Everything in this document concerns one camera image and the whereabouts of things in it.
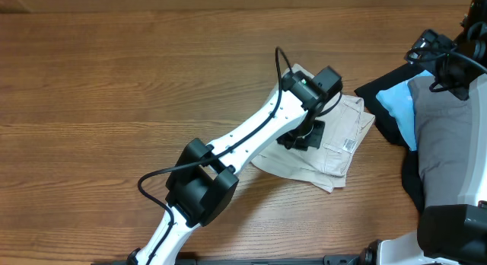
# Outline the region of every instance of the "black fabric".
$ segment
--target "black fabric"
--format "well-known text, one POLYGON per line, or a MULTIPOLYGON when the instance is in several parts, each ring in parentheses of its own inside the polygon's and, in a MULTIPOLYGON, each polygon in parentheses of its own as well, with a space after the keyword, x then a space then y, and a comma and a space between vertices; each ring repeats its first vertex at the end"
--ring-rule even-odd
POLYGON ((406 63, 398 69, 355 90, 355 93, 364 99, 366 108, 375 115, 375 126, 382 136, 388 142, 406 148, 407 154, 404 158, 402 172, 403 188, 409 194, 419 212, 425 209, 425 195, 422 189, 423 184, 419 177, 418 152, 409 150, 409 146, 399 131, 396 119, 389 115, 389 112, 382 107, 382 104, 380 104, 375 96, 379 91, 387 90, 423 71, 418 65, 406 63))
POLYGON ((403 162, 403 172, 401 176, 403 188, 411 197, 416 209, 422 213, 425 209, 425 194, 423 183, 419 176, 418 151, 408 151, 403 162))
POLYGON ((389 115, 389 112, 382 107, 375 96, 379 91, 387 90, 406 79, 412 78, 420 72, 423 72, 423 69, 418 65, 406 63, 398 69, 355 90, 355 93, 364 99, 366 108, 375 115, 375 126, 382 136, 384 136, 388 142, 406 148, 408 148, 408 145, 404 141, 403 136, 401 136, 396 119, 389 115))

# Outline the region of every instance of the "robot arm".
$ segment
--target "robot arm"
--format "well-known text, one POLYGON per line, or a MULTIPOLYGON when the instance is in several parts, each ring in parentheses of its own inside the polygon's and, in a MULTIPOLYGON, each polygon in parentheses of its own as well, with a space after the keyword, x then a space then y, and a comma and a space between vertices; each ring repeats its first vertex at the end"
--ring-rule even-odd
POLYGON ((417 231, 378 245, 376 264, 454 265, 487 262, 486 10, 487 0, 472 0, 469 14, 462 22, 464 31, 455 40, 427 30, 406 56, 411 63, 419 63, 435 74, 431 91, 449 91, 462 101, 470 99, 473 123, 469 160, 463 184, 457 185, 460 193, 455 205, 427 207, 417 231), (428 50, 437 48, 468 58, 428 53, 428 50))
MULTIPOLYGON (((296 71, 294 69, 282 78, 282 96, 273 118, 231 152, 208 163, 218 174, 214 180, 200 166, 171 173, 166 184, 169 189, 166 201, 173 213, 173 226, 161 242, 170 224, 170 214, 166 212, 149 243, 132 252, 127 264, 141 265, 150 261, 153 265, 173 265, 177 253, 193 231, 209 224, 227 206, 237 186, 238 175, 256 155, 284 134, 298 140, 305 136, 302 133, 309 133, 303 127, 312 129, 312 121, 326 102, 342 90, 341 77, 330 67, 314 78, 296 71)), ((239 127, 208 145, 199 139, 191 141, 177 165, 217 157, 263 123, 278 104, 278 97, 279 90, 239 127)))

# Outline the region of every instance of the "clothing label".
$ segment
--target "clothing label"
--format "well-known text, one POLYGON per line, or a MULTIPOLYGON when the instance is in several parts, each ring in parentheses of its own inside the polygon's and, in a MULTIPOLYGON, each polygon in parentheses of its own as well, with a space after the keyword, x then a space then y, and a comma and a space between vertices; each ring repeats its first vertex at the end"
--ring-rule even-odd
POLYGON ((343 143, 343 151, 352 153, 353 148, 357 145, 357 141, 353 139, 345 139, 345 142, 343 143))

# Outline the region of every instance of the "folded clothing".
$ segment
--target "folded clothing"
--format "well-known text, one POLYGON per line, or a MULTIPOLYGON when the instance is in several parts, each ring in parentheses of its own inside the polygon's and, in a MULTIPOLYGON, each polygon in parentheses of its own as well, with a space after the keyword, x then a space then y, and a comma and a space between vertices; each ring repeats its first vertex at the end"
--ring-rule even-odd
POLYGON ((425 206, 457 203, 468 165, 472 105, 449 91, 431 93, 434 78, 409 83, 425 206))
POLYGON ((375 126, 382 136, 384 136, 389 143, 403 146, 408 149, 408 154, 404 159, 401 173, 403 188, 411 197, 411 200, 414 202, 416 209, 419 212, 422 212, 425 208, 425 197, 422 189, 423 184, 418 173, 418 152, 409 150, 409 146, 401 135, 396 119, 389 115, 389 112, 382 106, 382 104, 380 104, 376 96, 379 91, 387 90, 423 71, 424 69, 418 64, 406 63, 398 69, 395 69, 355 90, 355 93, 359 97, 364 98, 366 108, 375 115, 375 126))
POLYGON ((394 85, 392 88, 379 91, 376 95, 380 104, 389 112, 389 115, 396 120, 399 131, 411 151, 416 151, 417 146, 414 135, 414 109, 408 82, 414 78, 424 76, 433 75, 428 71, 423 71, 413 78, 406 79, 398 85, 394 85))
POLYGON ((366 108, 375 115, 375 126, 389 143, 408 148, 408 145, 399 131, 396 120, 389 115, 389 112, 382 106, 382 104, 380 104, 376 95, 379 91, 387 90, 421 72, 423 72, 423 69, 418 64, 411 65, 406 63, 398 69, 395 69, 355 90, 355 93, 364 99, 366 108))
MULTIPOLYGON (((293 71, 298 70, 312 77, 295 65, 293 71)), ((332 98, 323 110, 334 105, 338 98, 339 95, 332 98)), ((361 98, 343 95, 333 110, 317 118, 325 122, 320 148, 287 150, 273 142, 252 163, 270 174, 309 181, 329 192, 335 187, 344 187, 352 156, 374 122, 374 116, 363 110, 361 98)))

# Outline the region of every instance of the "black wire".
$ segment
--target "black wire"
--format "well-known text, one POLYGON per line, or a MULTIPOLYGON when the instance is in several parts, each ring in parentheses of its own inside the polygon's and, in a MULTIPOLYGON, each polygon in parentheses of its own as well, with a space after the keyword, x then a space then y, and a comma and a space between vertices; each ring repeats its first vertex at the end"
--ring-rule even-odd
POLYGON ((330 108, 324 110, 323 112, 319 113, 318 117, 322 117, 322 116, 326 115, 327 113, 331 112, 333 109, 335 109, 336 105, 338 105, 338 103, 340 102, 341 99, 342 99, 342 92, 340 91, 340 95, 338 96, 338 100, 334 103, 334 105, 332 105, 330 108))
POLYGON ((415 58, 411 57, 411 54, 418 53, 418 52, 443 53, 444 55, 454 56, 454 57, 457 57, 458 59, 462 59, 462 60, 468 62, 471 65, 474 65, 477 69, 479 69, 480 71, 487 74, 487 68, 484 67, 482 64, 478 63, 477 61, 471 59, 468 56, 465 56, 461 53, 451 51, 448 49, 438 49, 438 48, 431 48, 431 47, 413 48, 406 53, 407 59, 411 62, 414 62, 414 63, 416 63, 416 62, 421 63, 421 62, 427 62, 427 61, 432 61, 432 60, 438 59, 437 57, 436 57, 436 59, 415 59, 415 58))
POLYGON ((207 158, 207 159, 204 159, 204 160, 201 160, 201 161, 196 161, 196 162, 189 163, 189 164, 184 164, 184 165, 179 165, 179 166, 175 166, 175 167, 171 167, 171 168, 165 168, 165 169, 153 171, 151 173, 145 174, 144 176, 142 176, 138 180, 137 188, 140 191, 140 193, 142 195, 144 195, 145 197, 147 197, 148 199, 152 200, 154 203, 158 204, 164 210, 166 210, 166 212, 169 213, 169 218, 170 218, 166 232, 164 233, 164 235, 160 239, 160 241, 156 244, 154 250, 152 250, 152 252, 149 255, 149 258, 147 260, 147 263, 145 265, 149 265, 151 263, 152 259, 155 256, 155 253, 158 251, 158 248, 162 245, 162 243, 164 242, 164 240, 166 239, 166 237, 169 235, 170 230, 173 228, 173 225, 174 225, 174 214, 173 214, 173 212, 170 210, 170 208, 166 204, 162 203, 160 200, 158 200, 157 198, 153 197, 150 193, 147 193, 144 190, 144 188, 142 187, 142 183, 145 180, 147 180, 148 178, 154 177, 154 176, 159 175, 159 174, 166 174, 166 173, 169 173, 169 172, 172 172, 172 171, 178 171, 178 170, 183 170, 183 169, 187 169, 187 168, 194 168, 194 167, 199 166, 199 165, 207 165, 207 164, 210 164, 213 161, 218 160, 222 156, 224 156, 224 155, 232 152, 233 150, 236 149, 236 147, 240 146, 242 143, 246 142, 249 138, 251 138, 256 133, 258 133, 275 116, 275 113, 277 112, 277 110, 279 109, 279 105, 281 104, 281 98, 282 98, 282 75, 281 75, 281 66, 279 65, 279 53, 281 54, 282 58, 286 61, 286 64, 289 67, 289 72, 290 73, 293 73, 291 64, 289 63, 289 60, 288 60, 288 57, 285 55, 284 51, 279 46, 277 46, 275 48, 275 68, 276 68, 276 71, 277 71, 278 87, 279 87, 279 89, 278 89, 278 96, 277 96, 277 101, 275 103, 274 110, 272 110, 272 112, 269 114, 269 116, 266 118, 266 120, 264 120, 257 128, 255 128, 248 135, 244 136, 241 140, 239 140, 238 142, 236 142, 235 144, 233 144, 232 146, 230 146, 229 148, 227 148, 225 151, 219 153, 218 155, 213 156, 212 158, 207 158))

